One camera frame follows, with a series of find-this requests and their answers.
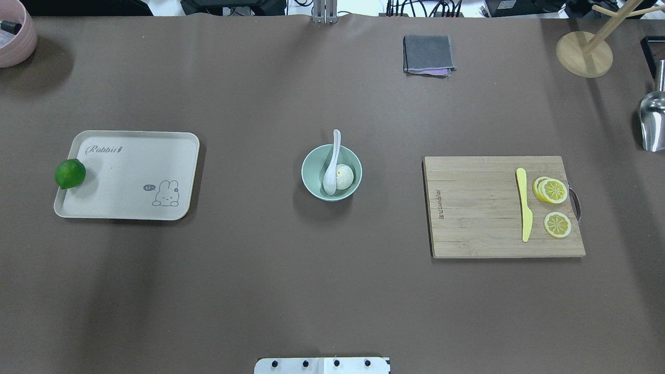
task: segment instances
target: folded cloth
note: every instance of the folded cloth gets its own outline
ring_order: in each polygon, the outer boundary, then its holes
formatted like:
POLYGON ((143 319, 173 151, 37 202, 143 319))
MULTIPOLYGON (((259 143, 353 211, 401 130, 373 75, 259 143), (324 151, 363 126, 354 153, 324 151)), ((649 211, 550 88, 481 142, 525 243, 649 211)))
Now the folded cloth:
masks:
POLYGON ((404 37, 405 73, 449 77, 456 68, 447 35, 404 37))

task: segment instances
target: rabbit illustration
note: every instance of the rabbit illustration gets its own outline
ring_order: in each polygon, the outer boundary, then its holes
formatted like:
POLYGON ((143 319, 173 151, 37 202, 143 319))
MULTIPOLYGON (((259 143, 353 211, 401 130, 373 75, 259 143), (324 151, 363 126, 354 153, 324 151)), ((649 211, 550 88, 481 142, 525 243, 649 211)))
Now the rabbit illustration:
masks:
POLYGON ((152 202, 154 206, 178 206, 178 181, 177 180, 164 180, 160 183, 160 189, 157 191, 155 201, 152 202))

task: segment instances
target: pink bowl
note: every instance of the pink bowl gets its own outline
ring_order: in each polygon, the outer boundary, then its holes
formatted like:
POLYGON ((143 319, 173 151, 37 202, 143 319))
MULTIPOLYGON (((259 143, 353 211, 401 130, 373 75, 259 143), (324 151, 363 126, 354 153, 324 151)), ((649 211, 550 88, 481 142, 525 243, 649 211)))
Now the pink bowl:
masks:
POLYGON ((18 34, 0 47, 0 68, 22 63, 37 46, 37 31, 33 19, 19 0, 0 0, 0 19, 22 23, 18 34))

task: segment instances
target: white ceramic spoon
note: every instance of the white ceramic spoon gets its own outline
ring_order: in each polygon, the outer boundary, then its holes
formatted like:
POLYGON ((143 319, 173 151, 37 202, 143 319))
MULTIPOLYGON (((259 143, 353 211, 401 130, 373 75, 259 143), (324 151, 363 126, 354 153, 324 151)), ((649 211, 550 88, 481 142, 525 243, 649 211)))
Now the white ceramic spoon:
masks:
POLYGON ((342 134, 339 130, 335 129, 332 132, 332 136, 334 141, 332 144, 331 163, 326 169, 326 174, 323 174, 323 190, 331 196, 337 191, 337 179, 335 173, 337 172, 337 157, 339 156, 339 146, 342 142, 342 134))

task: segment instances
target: bamboo cutting board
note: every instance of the bamboo cutting board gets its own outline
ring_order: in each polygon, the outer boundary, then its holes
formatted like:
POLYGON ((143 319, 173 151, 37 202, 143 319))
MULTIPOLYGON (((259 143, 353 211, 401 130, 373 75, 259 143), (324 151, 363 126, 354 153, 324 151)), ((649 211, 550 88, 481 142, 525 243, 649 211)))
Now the bamboo cutting board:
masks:
POLYGON ((531 186, 540 176, 568 185, 560 156, 425 157, 425 188, 432 255, 435 258, 581 257, 579 225, 568 199, 538 200, 531 186), (515 169, 527 171, 527 203, 533 212, 528 242, 522 242, 522 216, 515 169), (566 238, 545 231, 549 212, 568 216, 566 238))

